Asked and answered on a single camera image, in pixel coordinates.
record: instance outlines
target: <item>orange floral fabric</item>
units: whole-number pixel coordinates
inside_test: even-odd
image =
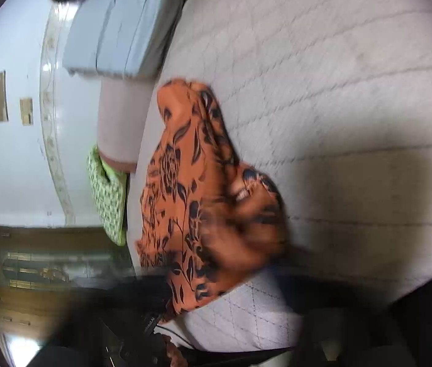
[[[240,163],[208,87],[158,90],[165,123],[141,195],[141,266],[169,266],[175,313],[203,306],[262,267],[284,243],[280,197]]]

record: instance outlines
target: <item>white quilted mattress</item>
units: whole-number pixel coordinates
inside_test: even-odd
[[[432,277],[432,0],[188,0],[160,82],[218,97],[237,152],[274,179],[299,266],[391,301]],[[163,131],[153,96],[129,195]],[[299,318],[257,276],[185,324],[213,351],[293,344]]]

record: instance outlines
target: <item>mattress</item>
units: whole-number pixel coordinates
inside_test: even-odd
[[[432,278],[432,0],[188,0],[160,83],[172,77],[212,87],[240,157],[275,181],[302,271],[384,303]],[[162,131],[154,95],[134,261]],[[201,348],[254,350],[292,344],[299,317],[256,276],[184,323]]]

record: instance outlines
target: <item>black floral pattern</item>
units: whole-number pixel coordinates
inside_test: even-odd
[[[161,155],[160,174],[161,174],[161,191],[170,195],[175,201],[177,195],[177,176],[178,167],[180,166],[180,149],[174,149],[171,145],[166,145],[164,153]]]
[[[206,277],[208,281],[214,283],[217,281],[217,272],[219,264],[213,258],[206,248],[197,246],[195,253],[201,260],[200,267],[196,269],[197,277]]]

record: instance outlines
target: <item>green patterned pillow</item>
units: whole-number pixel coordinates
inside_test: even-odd
[[[127,174],[107,165],[100,158],[95,145],[88,155],[88,176],[92,185],[93,201],[105,232],[118,246],[125,245],[126,229],[123,222]]]

